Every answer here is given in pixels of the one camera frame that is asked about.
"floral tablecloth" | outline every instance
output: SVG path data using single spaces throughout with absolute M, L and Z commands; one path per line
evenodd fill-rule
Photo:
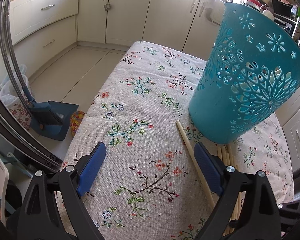
M 105 239 L 194 239 L 209 217 L 211 207 L 175 125 L 180 120 L 192 146 L 202 141 L 217 155 L 217 145 L 188 114 L 205 65 L 199 58 L 138 41 L 95 97 L 63 166 L 76 164 L 98 141 L 106 144 L 105 161 L 82 198 Z M 275 114 L 231 147 L 241 172 L 263 170 L 278 203 L 293 199 L 290 156 Z M 56 195 L 65 228 L 74 233 L 61 194 Z

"plastic bag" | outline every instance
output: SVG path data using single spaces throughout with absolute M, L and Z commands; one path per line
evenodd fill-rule
M 20 69 L 21 74 L 22 74 L 22 75 L 25 75 L 28 68 L 27 68 L 26 65 L 21 64 L 21 65 L 19 66 L 19 69 Z M 14 69 L 13 69 L 13 75 L 14 75 L 15 80 L 17 80 L 17 82 L 18 82 L 17 74 L 16 74 L 16 72 L 15 72 Z M 2 82 L 1 82 L 1 84 L 0 84 L 0 87 L 3 88 L 3 86 L 4 86 L 9 80 L 10 80 L 9 76 L 6 75 L 6 77 L 2 80 Z
M 26 83 L 26 86 L 28 87 L 31 95 L 33 95 L 32 90 L 29 86 L 29 80 L 25 75 L 22 75 L 23 80 Z M 21 90 L 21 94 L 23 95 L 24 99 L 28 103 L 28 99 L 26 98 L 22 88 L 21 84 L 18 79 L 16 79 L 19 89 Z M 29 113 L 24 108 L 23 104 L 21 103 L 21 100 L 18 98 L 18 95 L 15 91 L 15 89 L 12 86 L 12 83 L 10 80 L 8 80 L 5 85 L 2 87 L 0 91 L 0 99 L 4 103 L 4 105 L 9 109 L 9 111 L 12 113 L 12 115 L 18 120 L 19 123 L 22 124 L 22 126 L 29 130 L 30 129 L 30 122 L 31 117 L 29 116 Z

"metal pole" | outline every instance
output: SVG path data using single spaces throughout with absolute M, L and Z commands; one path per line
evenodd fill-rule
M 7 50 L 6 50 L 6 47 L 5 47 L 5 35 L 4 35 L 4 25 L 3 25 L 3 22 L 4 22 L 4 14 L 2 13 L 2 10 L 3 10 L 3 1 L 4 0 L 1 0 L 0 1 L 0 49 L 1 49 L 1 54 L 2 54 L 2 58 L 3 58 L 3 62 L 4 62 L 4 65 L 6 67 L 6 70 L 7 70 L 7 73 L 8 73 L 8 76 L 11 80 L 11 83 L 12 83 L 12 86 L 13 88 L 15 89 L 19 99 L 21 100 L 21 103 L 23 104 L 24 108 L 27 110 L 27 112 L 29 113 L 30 116 L 32 116 L 31 114 L 31 111 L 30 111 L 30 108 L 26 102 L 26 100 L 24 99 L 24 97 L 22 96 L 21 94 L 21 91 L 19 89 L 19 86 L 13 76 L 13 72 L 12 72 L 12 69 L 10 67 L 10 63 L 9 63 L 9 59 L 8 59 L 8 55 L 7 55 Z
M 20 72 L 20 69 L 19 69 L 19 65 L 18 65 L 18 62 L 17 62 L 17 59 L 16 59 L 16 55 L 14 54 L 14 50 L 13 50 L 13 44 L 12 44 L 12 39 L 11 39 L 11 32 L 10 32 L 10 0 L 6 0 L 6 4 L 5 4 L 5 7 L 4 7 L 4 25 L 5 25 L 5 30 L 6 30 L 6 41 L 7 41 L 7 47 L 8 47 L 8 50 L 9 50 L 9 53 L 10 53 L 10 58 L 11 58 L 11 61 L 12 61 L 12 65 L 14 67 L 14 70 L 17 74 L 17 77 L 20 81 L 20 84 L 21 84 L 21 87 L 25 87 L 26 84 L 25 84 L 25 81 L 23 80 L 22 78 L 22 75 L 21 75 L 21 72 Z

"teal basket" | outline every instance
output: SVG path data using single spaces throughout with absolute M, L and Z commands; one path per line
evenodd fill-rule
M 226 2 L 224 19 L 190 100 L 194 125 L 229 143 L 262 122 L 300 86 L 300 48 L 275 22 Z

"blue gripper pad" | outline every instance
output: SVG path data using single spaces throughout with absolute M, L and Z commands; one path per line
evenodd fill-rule
M 194 157 L 200 167 L 200 170 L 209 185 L 212 192 L 221 196 L 223 193 L 223 187 L 221 186 L 221 173 L 211 160 L 210 153 L 200 142 L 194 146 Z
M 101 165 L 106 157 L 106 146 L 104 143 L 99 142 L 93 149 L 90 155 L 87 155 L 90 159 L 86 163 L 79 175 L 79 185 L 77 187 L 77 193 L 82 197 L 88 192 L 100 170 Z

